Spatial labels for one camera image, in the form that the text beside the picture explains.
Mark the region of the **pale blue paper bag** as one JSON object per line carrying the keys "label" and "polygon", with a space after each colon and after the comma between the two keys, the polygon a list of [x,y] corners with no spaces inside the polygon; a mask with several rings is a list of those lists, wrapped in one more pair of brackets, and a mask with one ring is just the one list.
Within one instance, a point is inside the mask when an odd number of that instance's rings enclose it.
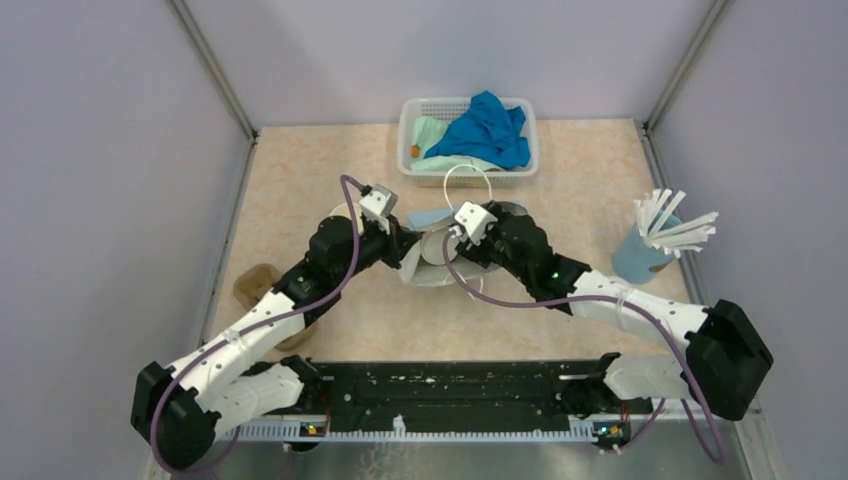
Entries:
{"label": "pale blue paper bag", "polygon": [[[476,174],[482,176],[485,182],[488,198],[493,200],[493,188],[489,179],[488,173],[484,171],[475,171]],[[448,181],[454,174],[452,170],[446,172],[442,178],[442,194],[447,206],[437,209],[412,211],[406,215],[406,225],[412,229],[419,231],[422,236],[426,232],[448,230],[451,233],[451,228],[454,224],[453,215],[457,209],[453,206],[448,192]],[[455,278],[451,275],[451,270],[454,270],[459,278],[466,283],[476,281],[478,285],[474,290],[483,293],[485,278],[488,273],[494,272],[497,268],[484,269],[472,262],[465,260],[459,256],[458,246],[461,239],[454,236],[457,241],[457,255],[452,262],[445,265],[431,265],[425,262],[421,257],[421,240],[412,249],[413,258],[411,261],[405,261],[405,264],[400,269],[399,277],[404,285],[424,288],[436,288],[455,284]],[[445,239],[442,247],[444,254],[447,254],[447,243]]]}

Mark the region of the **brown cardboard cup carrier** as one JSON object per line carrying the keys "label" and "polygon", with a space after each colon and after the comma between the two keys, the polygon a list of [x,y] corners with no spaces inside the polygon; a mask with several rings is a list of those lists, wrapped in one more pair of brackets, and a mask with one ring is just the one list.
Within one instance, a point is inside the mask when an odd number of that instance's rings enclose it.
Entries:
{"label": "brown cardboard cup carrier", "polygon": [[[245,311],[253,309],[271,287],[281,278],[282,273],[268,263],[254,265],[242,273],[233,284],[233,295]],[[311,340],[317,332],[317,326],[288,337],[278,343],[275,349],[280,352],[294,352],[297,348]]]}

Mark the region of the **stack of paper cups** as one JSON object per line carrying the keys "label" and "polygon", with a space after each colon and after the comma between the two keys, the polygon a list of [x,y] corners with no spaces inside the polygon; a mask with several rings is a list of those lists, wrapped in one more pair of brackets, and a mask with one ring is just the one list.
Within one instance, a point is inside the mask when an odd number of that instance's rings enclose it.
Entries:
{"label": "stack of paper cups", "polygon": [[353,219],[357,224],[357,229],[359,231],[363,230],[363,220],[362,220],[362,209],[361,206],[357,203],[353,205],[353,214],[350,213],[348,205],[346,203],[340,204],[335,207],[329,214],[330,217],[343,217],[348,220]]}

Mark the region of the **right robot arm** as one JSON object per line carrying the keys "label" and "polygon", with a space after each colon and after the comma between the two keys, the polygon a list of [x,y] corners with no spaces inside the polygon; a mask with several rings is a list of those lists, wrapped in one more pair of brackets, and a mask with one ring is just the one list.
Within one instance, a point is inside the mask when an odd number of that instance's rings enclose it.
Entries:
{"label": "right robot arm", "polygon": [[449,228],[441,242],[481,267],[499,267],[531,297],[524,308],[548,308],[606,323],[665,347],[667,355],[616,354],[586,385],[589,404],[612,412],[625,400],[693,400],[724,420],[749,411],[774,357],[745,310],[729,300],[712,306],[664,299],[625,285],[554,251],[527,215],[492,215]]}

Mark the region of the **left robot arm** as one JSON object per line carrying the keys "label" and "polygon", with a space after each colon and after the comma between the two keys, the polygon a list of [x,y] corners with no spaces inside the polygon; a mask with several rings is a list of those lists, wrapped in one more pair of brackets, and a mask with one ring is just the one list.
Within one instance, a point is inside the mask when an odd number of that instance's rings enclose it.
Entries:
{"label": "left robot arm", "polygon": [[131,424],[156,458],[174,470],[200,461],[226,433],[278,409],[308,413],[319,404],[316,373],[302,361],[267,364],[278,343],[305,331],[341,298],[347,273],[378,262],[399,269],[421,233],[390,218],[383,229],[367,220],[320,222],[299,263],[285,272],[239,321],[187,356],[138,375]]}

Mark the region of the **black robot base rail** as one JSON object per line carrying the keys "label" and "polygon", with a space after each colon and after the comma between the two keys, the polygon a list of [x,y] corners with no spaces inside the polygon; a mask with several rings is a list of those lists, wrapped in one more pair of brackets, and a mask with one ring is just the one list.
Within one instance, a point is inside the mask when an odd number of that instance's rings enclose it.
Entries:
{"label": "black robot base rail", "polygon": [[628,444],[631,414],[709,399],[674,360],[314,362],[250,368],[215,403],[216,434],[318,442]]}

